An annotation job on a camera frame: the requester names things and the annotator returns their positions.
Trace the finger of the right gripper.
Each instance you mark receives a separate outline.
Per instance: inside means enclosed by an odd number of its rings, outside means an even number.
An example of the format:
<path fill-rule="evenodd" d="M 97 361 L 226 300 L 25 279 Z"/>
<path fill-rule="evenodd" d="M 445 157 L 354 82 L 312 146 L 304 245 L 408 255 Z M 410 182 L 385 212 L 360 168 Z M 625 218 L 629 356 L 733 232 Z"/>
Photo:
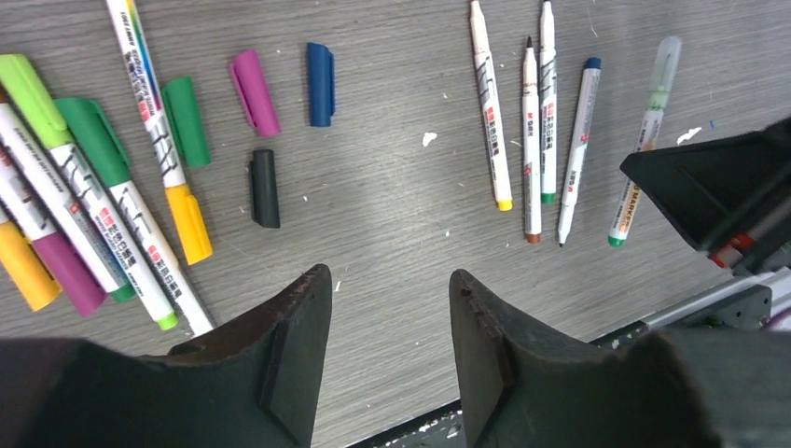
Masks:
<path fill-rule="evenodd" d="M 620 165 L 682 239 L 734 273 L 790 265 L 790 120 Z"/>

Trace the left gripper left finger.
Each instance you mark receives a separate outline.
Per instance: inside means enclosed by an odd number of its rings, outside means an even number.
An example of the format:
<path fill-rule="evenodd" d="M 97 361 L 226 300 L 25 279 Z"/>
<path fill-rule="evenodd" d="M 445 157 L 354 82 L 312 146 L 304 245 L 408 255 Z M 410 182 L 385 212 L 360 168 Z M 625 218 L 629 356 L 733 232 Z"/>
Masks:
<path fill-rule="evenodd" d="M 332 314 L 311 267 L 164 356 L 78 338 L 1 342 L 5 447 L 308 447 Z"/>

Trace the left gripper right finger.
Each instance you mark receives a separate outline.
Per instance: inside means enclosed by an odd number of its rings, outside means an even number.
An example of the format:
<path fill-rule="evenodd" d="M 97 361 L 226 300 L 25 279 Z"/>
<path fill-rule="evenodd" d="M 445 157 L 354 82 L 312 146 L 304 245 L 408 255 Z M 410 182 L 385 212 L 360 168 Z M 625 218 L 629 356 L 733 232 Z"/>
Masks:
<path fill-rule="evenodd" d="M 790 335 L 658 329 L 616 350 L 581 342 L 471 273 L 449 285 L 470 447 L 786 447 Z"/>

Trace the clear capped green pen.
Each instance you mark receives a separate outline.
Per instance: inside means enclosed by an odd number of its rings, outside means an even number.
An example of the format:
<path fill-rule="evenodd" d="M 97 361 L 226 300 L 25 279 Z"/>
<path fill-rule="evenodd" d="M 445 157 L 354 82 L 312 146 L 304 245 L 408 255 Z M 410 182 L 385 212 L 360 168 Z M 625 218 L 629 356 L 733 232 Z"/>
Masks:
<path fill-rule="evenodd" d="M 658 142 L 681 52 L 682 40 L 678 36 L 667 36 L 659 44 L 649 81 L 648 104 L 641 119 L 634 152 L 653 150 Z M 640 197 L 641 189 L 628 178 L 608 231 L 608 243 L 611 246 L 621 247 L 627 240 Z"/>

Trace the black pen cap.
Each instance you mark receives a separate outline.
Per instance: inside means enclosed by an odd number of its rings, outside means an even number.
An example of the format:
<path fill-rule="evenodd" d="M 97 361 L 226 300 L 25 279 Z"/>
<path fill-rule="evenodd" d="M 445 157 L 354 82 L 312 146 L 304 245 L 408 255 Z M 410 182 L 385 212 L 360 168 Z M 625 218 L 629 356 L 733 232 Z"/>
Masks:
<path fill-rule="evenodd" d="M 280 229 L 274 152 L 257 149 L 248 163 L 252 219 L 263 228 Z"/>

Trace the black capped blue marker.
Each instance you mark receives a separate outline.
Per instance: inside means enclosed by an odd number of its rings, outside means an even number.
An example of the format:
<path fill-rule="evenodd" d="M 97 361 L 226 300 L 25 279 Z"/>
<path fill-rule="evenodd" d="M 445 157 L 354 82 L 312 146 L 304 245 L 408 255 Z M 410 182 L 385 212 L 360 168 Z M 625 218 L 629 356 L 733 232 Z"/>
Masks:
<path fill-rule="evenodd" d="M 602 60 L 588 58 L 584 64 L 576 116 L 572 132 L 566 176 L 562 192 L 562 205 L 558 224 L 559 247 L 566 244 L 571 232 L 574 212 L 581 185 L 581 175 L 586 151 L 590 142 L 590 126 L 602 72 Z"/>

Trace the green pen cap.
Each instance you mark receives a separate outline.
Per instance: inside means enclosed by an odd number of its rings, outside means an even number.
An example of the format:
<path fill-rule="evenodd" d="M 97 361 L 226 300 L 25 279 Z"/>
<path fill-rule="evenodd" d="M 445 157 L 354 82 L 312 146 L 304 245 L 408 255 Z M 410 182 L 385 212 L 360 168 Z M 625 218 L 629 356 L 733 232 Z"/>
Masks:
<path fill-rule="evenodd" d="M 210 164 L 212 156 L 192 78 L 179 77 L 169 81 L 162 94 L 178 153 L 189 167 Z"/>

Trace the purple pen cap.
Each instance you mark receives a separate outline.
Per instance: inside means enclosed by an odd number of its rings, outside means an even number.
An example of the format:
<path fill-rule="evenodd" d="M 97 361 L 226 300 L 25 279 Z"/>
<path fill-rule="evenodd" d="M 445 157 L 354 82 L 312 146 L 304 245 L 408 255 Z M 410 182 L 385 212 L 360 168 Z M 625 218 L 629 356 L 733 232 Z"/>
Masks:
<path fill-rule="evenodd" d="M 263 137 L 280 134 L 282 128 L 257 51 L 248 49 L 233 58 L 229 74 L 249 125 Z"/>

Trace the blue pen cap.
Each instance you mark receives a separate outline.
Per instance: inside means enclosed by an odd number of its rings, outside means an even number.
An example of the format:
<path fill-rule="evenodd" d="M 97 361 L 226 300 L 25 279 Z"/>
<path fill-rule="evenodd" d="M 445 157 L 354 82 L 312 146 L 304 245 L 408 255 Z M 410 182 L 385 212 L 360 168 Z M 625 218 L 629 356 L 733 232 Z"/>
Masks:
<path fill-rule="evenodd" d="M 335 61 L 327 46 L 307 44 L 310 123 L 329 127 L 335 114 Z"/>

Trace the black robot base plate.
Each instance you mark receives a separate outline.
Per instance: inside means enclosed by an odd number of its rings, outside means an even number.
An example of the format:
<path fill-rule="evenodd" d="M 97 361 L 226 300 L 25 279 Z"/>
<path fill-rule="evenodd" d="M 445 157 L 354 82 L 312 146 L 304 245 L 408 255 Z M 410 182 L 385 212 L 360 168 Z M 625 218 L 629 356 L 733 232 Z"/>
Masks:
<path fill-rule="evenodd" d="M 790 269 L 738 277 L 654 314 L 613 330 L 590 343 L 603 349 L 628 347 L 652 329 L 730 327 L 761 329 L 790 308 Z M 460 400 L 411 418 L 353 444 L 354 447 L 464 447 Z"/>

